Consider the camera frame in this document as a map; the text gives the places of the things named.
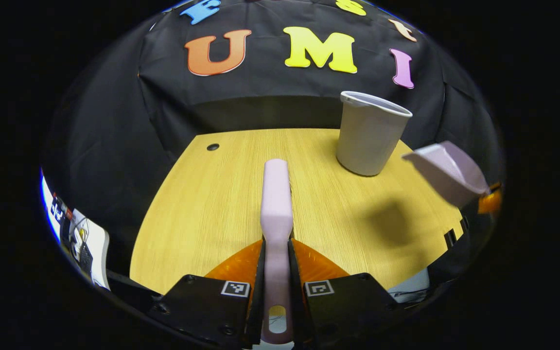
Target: table surface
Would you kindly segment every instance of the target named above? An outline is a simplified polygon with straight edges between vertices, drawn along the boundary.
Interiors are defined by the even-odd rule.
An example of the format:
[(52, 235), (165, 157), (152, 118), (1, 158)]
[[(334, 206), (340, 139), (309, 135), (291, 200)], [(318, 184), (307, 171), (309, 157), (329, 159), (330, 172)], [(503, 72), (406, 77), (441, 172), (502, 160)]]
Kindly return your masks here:
[[(408, 279), (462, 235), (461, 215), (410, 162), (399, 141), (379, 175), (363, 177), (335, 157), (338, 129), (265, 129), (196, 136), (162, 183), (140, 227), (130, 277), (165, 294), (188, 273), (204, 276), (262, 237), (267, 160), (288, 162), (294, 237), (349, 274), (384, 288)], [(207, 150), (217, 143), (219, 148)]]

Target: orange letter u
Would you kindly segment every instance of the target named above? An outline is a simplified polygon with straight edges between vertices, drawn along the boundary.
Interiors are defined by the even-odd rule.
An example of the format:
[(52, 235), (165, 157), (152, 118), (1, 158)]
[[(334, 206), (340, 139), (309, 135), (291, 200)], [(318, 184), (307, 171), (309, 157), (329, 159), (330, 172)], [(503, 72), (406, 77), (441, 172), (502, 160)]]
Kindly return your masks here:
[(201, 37), (185, 44), (189, 54), (187, 56), (187, 67), (195, 75), (215, 75), (231, 71), (243, 62), (245, 58), (245, 37), (252, 34), (249, 29), (239, 29), (224, 34), (224, 38), (230, 40), (230, 52), (228, 57), (220, 62), (209, 60), (209, 49), (215, 41), (215, 36)]

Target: pink handle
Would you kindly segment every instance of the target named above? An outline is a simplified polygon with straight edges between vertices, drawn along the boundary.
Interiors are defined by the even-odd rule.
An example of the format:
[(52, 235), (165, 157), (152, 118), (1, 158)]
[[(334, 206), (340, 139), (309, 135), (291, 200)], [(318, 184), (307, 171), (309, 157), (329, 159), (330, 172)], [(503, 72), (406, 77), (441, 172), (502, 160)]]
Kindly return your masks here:
[[(265, 310), (261, 338), (271, 344), (286, 344), (293, 340), (287, 246), (293, 230), (293, 206), (286, 161), (272, 159), (265, 162), (262, 199), (261, 227), (265, 237)], [(286, 310), (286, 330), (282, 333), (269, 330), (269, 308), (275, 305), (282, 306)]]

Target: wood grain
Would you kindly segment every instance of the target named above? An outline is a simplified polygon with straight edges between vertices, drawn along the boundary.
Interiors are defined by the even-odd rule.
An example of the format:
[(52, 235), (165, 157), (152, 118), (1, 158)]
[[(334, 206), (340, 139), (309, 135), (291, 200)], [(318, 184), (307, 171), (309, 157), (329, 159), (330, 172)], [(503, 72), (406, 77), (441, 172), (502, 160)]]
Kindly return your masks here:
[[(204, 276), (262, 237), (264, 163), (289, 164), (294, 234), (349, 274), (369, 272), (384, 288), (413, 276), (462, 235), (459, 210), (401, 159), (362, 177), (336, 161), (338, 129), (266, 129), (198, 135), (178, 159), (140, 228), (131, 279), (167, 293), (185, 274)], [(220, 147), (208, 151), (209, 144)]]

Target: cup rim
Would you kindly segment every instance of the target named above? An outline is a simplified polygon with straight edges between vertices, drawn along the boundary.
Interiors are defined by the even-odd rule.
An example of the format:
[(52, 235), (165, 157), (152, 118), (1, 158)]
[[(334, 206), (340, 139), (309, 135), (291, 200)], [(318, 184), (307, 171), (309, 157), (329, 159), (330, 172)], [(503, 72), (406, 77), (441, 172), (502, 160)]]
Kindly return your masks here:
[(411, 118), (413, 116), (412, 112), (409, 111), (407, 108), (403, 108), (402, 106), (399, 106), (398, 104), (395, 104), (391, 101), (385, 100), (381, 97), (369, 95), (367, 93), (357, 92), (357, 91), (342, 91), (340, 93), (340, 96), (343, 102), (346, 102), (347, 99), (351, 99), (350, 104), (354, 106), (358, 106), (358, 107), (360, 107), (361, 105), (373, 106), (379, 109), (383, 109), (388, 113), (392, 113), (394, 115), (398, 115), (400, 117), (405, 117), (405, 118)]

